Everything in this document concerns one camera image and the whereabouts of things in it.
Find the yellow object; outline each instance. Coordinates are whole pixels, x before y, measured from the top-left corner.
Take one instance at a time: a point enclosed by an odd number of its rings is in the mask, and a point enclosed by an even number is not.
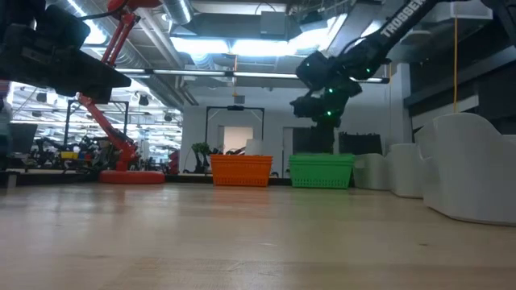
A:
[[[79,153],[69,152],[69,151],[61,152],[61,159],[78,159],[78,158],[79,158]]]

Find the doorway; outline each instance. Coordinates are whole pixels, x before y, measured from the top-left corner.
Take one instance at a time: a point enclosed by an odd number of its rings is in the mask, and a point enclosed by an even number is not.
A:
[[[225,126],[224,127],[224,154],[246,147],[249,139],[253,139],[252,127]]]

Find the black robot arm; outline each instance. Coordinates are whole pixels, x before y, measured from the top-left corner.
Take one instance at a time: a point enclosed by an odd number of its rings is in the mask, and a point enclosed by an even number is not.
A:
[[[362,93],[357,81],[372,77],[380,66],[388,64],[389,51],[440,2],[468,0],[410,0],[376,32],[355,39],[337,57],[326,58],[321,52],[306,57],[296,69],[299,79],[310,89],[292,101],[294,115],[311,118],[310,138],[315,151],[331,151],[333,130],[340,127],[347,100]],[[516,46],[516,0],[481,0],[501,20]],[[320,97],[312,93],[324,89]]]
[[[387,63],[389,51],[440,2],[469,0],[411,0],[376,32],[356,39],[343,48],[340,55],[327,59],[315,52],[303,60],[296,74],[312,91],[320,90],[335,77],[367,80]],[[513,45],[516,46],[516,0],[482,0],[501,20]]]

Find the cable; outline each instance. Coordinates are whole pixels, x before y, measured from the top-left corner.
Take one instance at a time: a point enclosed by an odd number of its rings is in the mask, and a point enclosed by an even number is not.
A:
[[[260,8],[260,6],[261,6],[262,4],[267,4],[269,7],[271,7],[271,8],[274,10],[274,12],[276,12],[276,8],[274,8],[274,6],[270,5],[270,3],[268,3],[268,2],[262,1],[262,2],[260,2],[260,4],[258,4],[258,6],[256,7],[255,15],[256,15],[256,13],[258,13],[258,8]]]
[[[124,2],[122,4],[120,4],[120,6],[118,6],[116,9],[114,9],[112,11],[107,11],[107,12],[96,14],[96,15],[95,14],[86,15],[86,16],[79,17],[78,19],[81,21],[84,21],[84,20],[91,20],[91,19],[100,19],[100,18],[114,15],[116,13],[119,13],[127,5],[128,2],[129,2],[129,0],[124,0]]]

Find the red machine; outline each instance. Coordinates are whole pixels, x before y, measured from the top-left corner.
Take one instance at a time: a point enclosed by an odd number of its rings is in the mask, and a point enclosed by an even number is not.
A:
[[[102,62],[109,66],[114,66],[129,32],[139,21],[139,16],[134,14],[134,10],[139,7],[153,8],[159,5],[161,5],[159,0],[111,0],[107,5],[108,11],[116,11],[113,16],[120,22],[113,34],[113,38],[107,46]],[[95,106],[93,99],[80,94],[78,100],[91,113],[92,117],[98,122],[104,132],[106,132],[113,146],[120,150],[116,170],[101,172],[101,182],[115,184],[164,183],[164,174],[162,172],[129,172],[127,170],[129,163],[138,158],[134,141],[124,133],[113,128],[102,112]]]

